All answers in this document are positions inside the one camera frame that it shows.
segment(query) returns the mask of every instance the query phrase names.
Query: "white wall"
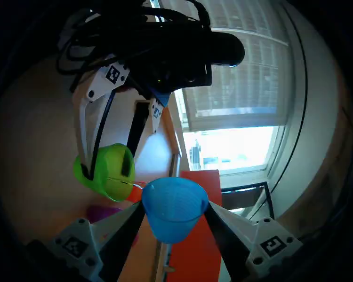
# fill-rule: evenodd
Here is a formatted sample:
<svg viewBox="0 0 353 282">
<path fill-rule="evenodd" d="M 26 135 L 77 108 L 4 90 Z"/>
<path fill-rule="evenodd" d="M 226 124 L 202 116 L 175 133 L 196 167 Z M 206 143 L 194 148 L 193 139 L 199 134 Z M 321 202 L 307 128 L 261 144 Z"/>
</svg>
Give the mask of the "white wall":
<svg viewBox="0 0 353 282">
<path fill-rule="evenodd" d="M 305 119 L 296 149 L 281 181 L 272 193 L 275 217 L 281 216 L 303 194 L 318 172 L 322 174 L 327 170 L 322 164 L 332 142 L 338 115 L 338 85 L 334 58 L 313 26 L 294 7 L 287 3 L 284 5 L 295 22 L 305 50 L 308 86 Z M 285 11 L 280 9 L 280 13 L 288 31 L 291 31 L 293 26 Z M 292 38 L 294 60 L 298 66 L 302 58 L 301 54 L 296 52 L 297 38 L 295 35 Z M 302 83 L 302 76 L 296 73 L 297 90 Z M 298 124 L 293 125 L 290 131 L 295 132 L 296 126 Z M 290 145 L 291 142 L 286 146 L 268 181 L 270 189 L 274 187 L 285 167 Z M 248 216 L 254 214 L 264 199 L 265 195 L 261 195 Z M 267 204 L 264 204 L 252 219 L 257 220 L 264 216 L 268 216 Z"/>
</svg>

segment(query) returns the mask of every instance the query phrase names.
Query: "black strip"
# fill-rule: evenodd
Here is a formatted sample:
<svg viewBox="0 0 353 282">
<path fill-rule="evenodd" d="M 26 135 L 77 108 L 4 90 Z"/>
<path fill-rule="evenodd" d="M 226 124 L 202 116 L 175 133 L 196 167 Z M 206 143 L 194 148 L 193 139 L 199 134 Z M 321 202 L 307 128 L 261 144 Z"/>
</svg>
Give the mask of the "black strip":
<svg viewBox="0 0 353 282">
<path fill-rule="evenodd" d="M 94 179 L 94 171 L 96 170 L 96 161 L 97 161 L 97 156 L 98 156 L 99 143 L 101 142 L 101 137 L 102 137 L 104 124 L 106 122 L 107 115 L 109 114 L 109 110 L 110 110 L 112 101 L 114 99 L 115 93 L 116 93 L 115 89 L 111 91 L 109 100 L 107 101 L 106 107 L 104 108 L 102 119 L 101 119 L 101 122 L 99 124 L 97 137 L 96 137 L 96 142 L 94 143 L 93 156 L 92 156 L 92 159 L 91 159 L 90 175 L 89 175 L 89 177 L 87 177 L 89 180 L 93 180 Z"/>
<path fill-rule="evenodd" d="M 308 88 L 308 77 L 307 77 L 307 62 L 306 62 L 306 54 L 305 54 L 305 49 L 303 48 L 303 44 L 302 44 L 302 40 L 301 40 L 301 36 L 299 35 L 299 32 L 297 30 L 297 27 L 296 27 L 296 24 L 293 22 L 292 18 L 290 17 L 288 11 L 286 10 L 286 8 L 282 5 L 283 9 L 285 10 L 286 14 L 288 15 L 288 18 L 289 20 L 291 21 L 293 27 L 294 27 L 294 30 L 296 31 L 297 33 L 297 36 L 298 36 L 298 41 L 299 41 L 299 44 L 301 45 L 301 50 L 302 50 L 302 57 L 303 57 L 303 64 L 304 64 L 304 67 L 305 67 L 305 104 L 304 104 L 304 108 L 303 108 L 303 113 L 302 113 L 302 119 L 301 119 L 301 125 L 299 127 L 299 130 L 298 130 L 298 134 L 297 134 L 297 139 L 296 139 L 296 142 L 294 143 L 294 147 L 292 149 L 292 152 L 290 154 L 290 157 L 286 163 L 286 166 L 284 167 L 284 170 L 282 171 L 279 179 L 277 180 L 276 184 L 274 185 L 274 187 L 272 188 L 271 190 L 271 193 L 276 189 L 277 185 L 279 184 L 281 178 L 283 177 L 289 163 L 290 163 L 290 160 L 291 158 L 293 157 L 293 154 L 294 154 L 294 151 L 297 147 L 297 144 L 298 144 L 298 139 L 299 139 L 299 136 L 301 135 L 301 131 L 302 131 L 302 126 L 303 126 L 303 122 L 305 120 L 305 114 L 306 114 L 306 105 L 307 105 L 307 88 Z M 252 219 L 254 217 L 254 215 L 261 209 L 261 207 L 265 204 L 265 202 L 267 201 L 267 199 L 265 199 L 263 201 L 263 203 L 258 207 L 258 209 L 256 210 L 256 212 L 250 217 L 250 219 Z"/>
<path fill-rule="evenodd" d="M 264 182 L 264 183 L 265 183 L 264 191 L 265 191 L 265 195 L 267 196 L 266 200 L 268 202 L 269 217 L 271 219 L 274 219 L 274 210 L 273 210 L 273 203 L 272 203 L 271 193 L 269 192 L 269 188 L 268 188 L 267 182 Z"/>
<path fill-rule="evenodd" d="M 242 281 L 249 276 L 246 268 L 249 250 L 219 217 L 210 203 L 204 215 L 232 281 Z"/>
<path fill-rule="evenodd" d="M 117 281 L 119 279 L 144 215 L 144 206 L 140 202 L 133 214 L 99 252 L 103 262 L 99 277 L 103 281 Z"/>
<path fill-rule="evenodd" d="M 127 147 L 131 151 L 133 157 L 135 157 L 135 153 L 148 117 L 149 103 L 137 103 L 127 141 Z"/>
<path fill-rule="evenodd" d="M 221 193 L 222 192 L 232 192 L 232 191 L 236 191 L 236 190 L 243 190 L 243 189 L 248 189 L 248 188 L 259 188 L 259 187 L 262 187 L 266 184 L 267 184 L 267 182 L 260 182 L 260 183 L 243 185 L 243 186 L 236 186 L 236 187 L 231 187 L 231 188 L 223 188 L 223 189 L 221 189 Z"/>
</svg>

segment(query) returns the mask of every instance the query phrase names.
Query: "wooden surface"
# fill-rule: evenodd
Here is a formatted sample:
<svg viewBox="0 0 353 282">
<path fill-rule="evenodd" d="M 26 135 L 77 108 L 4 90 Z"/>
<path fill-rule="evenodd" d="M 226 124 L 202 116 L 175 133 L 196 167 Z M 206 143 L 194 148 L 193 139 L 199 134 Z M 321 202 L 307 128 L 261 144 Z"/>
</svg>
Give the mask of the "wooden surface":
<svg viewBox="0 0 353 282">
<path fill-rule="evenodd" d="M 218 170 L 181 172 L 181 177 L 202 186 L 210 201 L 221 205 L 221 188 Z M 169 273 L 167 282 L 217 282 L 221 254 L 204 216 L 181 243 L 173 244 L 169 265 L 175 272 Z"/>
<path fill-rule="evenodd" d="M 0 101 L 0 195 L 24 243 L 50 240 L 83 217 L 90 204 L 130 204 L 96 194 L 73 175 L 77 146 L 68 91 L 72 79 L 57 74 L 55 58 L 49 58 L 18 79 Z M 127 143 L 136 99 L 141 97 L 134 90 L 115 96 L 101 146 Z M 144 146 L 136 152 L 136 180 L 168 176 L 172 150 L 163 120 L 156 134 L 143 137 Z M 155 250 L 156 239 L 144 220 L 120 281 L 149 281 Z"/>
</svg>

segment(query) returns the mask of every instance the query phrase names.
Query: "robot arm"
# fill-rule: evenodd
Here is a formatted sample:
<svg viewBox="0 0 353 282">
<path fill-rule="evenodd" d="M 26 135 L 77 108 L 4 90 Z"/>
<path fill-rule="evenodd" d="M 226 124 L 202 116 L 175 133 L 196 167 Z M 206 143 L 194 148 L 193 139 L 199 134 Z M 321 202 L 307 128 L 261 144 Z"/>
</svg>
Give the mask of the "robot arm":
<svg viewBox="0 0 353 282">
<path fill-rule="evenodd" d="M 204 216 L 232 281 L 263 278 L 302 246 L 271 218 L 255 223 L 213 202 Z M 77 269 L 88 281 L 116 281 L 143 218 L 144 208 L 138 202 L 95 224 L 78 219 L 47 248 L 54 257 L 64 260 L 68 269 Z"/>
</svg>

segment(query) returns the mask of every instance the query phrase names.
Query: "orange surface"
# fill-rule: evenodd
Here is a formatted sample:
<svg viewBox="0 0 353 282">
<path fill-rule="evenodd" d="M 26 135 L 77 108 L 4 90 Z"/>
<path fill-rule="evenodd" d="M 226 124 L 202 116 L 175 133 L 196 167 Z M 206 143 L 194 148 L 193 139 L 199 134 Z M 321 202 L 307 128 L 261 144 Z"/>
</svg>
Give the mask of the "orange surface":
<svg viewBox="0 0 353 282">
<path fill-rule="evenodd" d="M 210 201 L 222 205 L 218 170 L 182 172 L 181 177 L 198 183 Z M 169 265 L 175 272 L 168 273 L 167 282 L 217 282 L 220 263 L 221 254 L 202 216 L 187 238 L 172 246 Z"/>
</svg>

